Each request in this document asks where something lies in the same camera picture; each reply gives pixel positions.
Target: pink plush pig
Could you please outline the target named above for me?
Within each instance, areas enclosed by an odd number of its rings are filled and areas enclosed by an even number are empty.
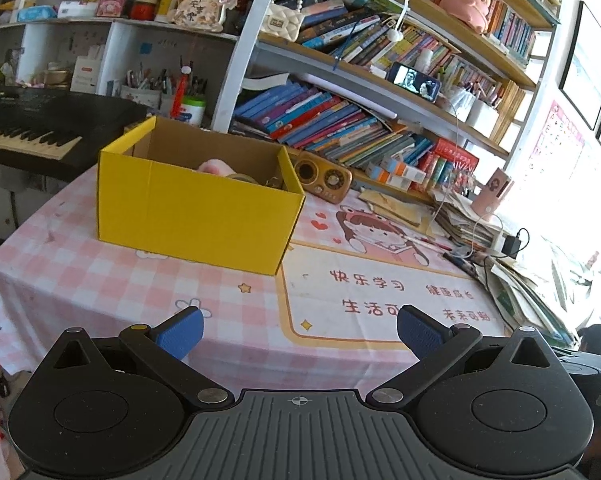
[[[487,30],[491,0],[441,0],[439,5],[478,34]]]

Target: tablecloth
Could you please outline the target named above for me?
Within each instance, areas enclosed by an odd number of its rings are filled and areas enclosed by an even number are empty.
[[[395,332],[401,304],[504,333],[480,285],[405,241],[415,234],[370,213],[352,191],[340,206],[307,197],[276,277],[168,258],[97,240],[92,168],[0,247],[0,363],[34,370],[67,327],[114,336],[196,304],[204,338],[186,361],[234,394],[364,395],[416,362]]]

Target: cardboard box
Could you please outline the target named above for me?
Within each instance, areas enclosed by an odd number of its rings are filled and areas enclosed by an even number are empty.
[[[374,164],[368,164],[367,168],[365,168],[365,173],[369,178],[375,180],[376,182],[397,187],[398,189],[402,189],[404,191],[407,191],[409,186],[411,186],[411,180],[408,178],[389,173],[389,171],[383,170],[381,167],[375,166]]]
[[[425,173],[424,171],[419,170],[413,166],[409,166],[409,164],[405,164],[402,160],[395,160],[391,156],[386,156],[380,162],[380,167],[389,171],[389,173],[393,173],[397,176],[402,176],[407,180],[411,180],[417,184],[422,184]]]
[[[192,171],[219,158],[274,189]],[[220,267],[277,272],[305,202],[285,148],[149,118],[100,152],[98,238]]]

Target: blue gripper pad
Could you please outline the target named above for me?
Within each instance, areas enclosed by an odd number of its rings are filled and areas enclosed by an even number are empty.
[[[441,346],[442,335],[419,317],[401,308],[397,319],[398,337],[418,359],[424,359]]]
[[[154,341],[176,359],[183,359],[202,339],[202,311],[189,307],[152,330]]]

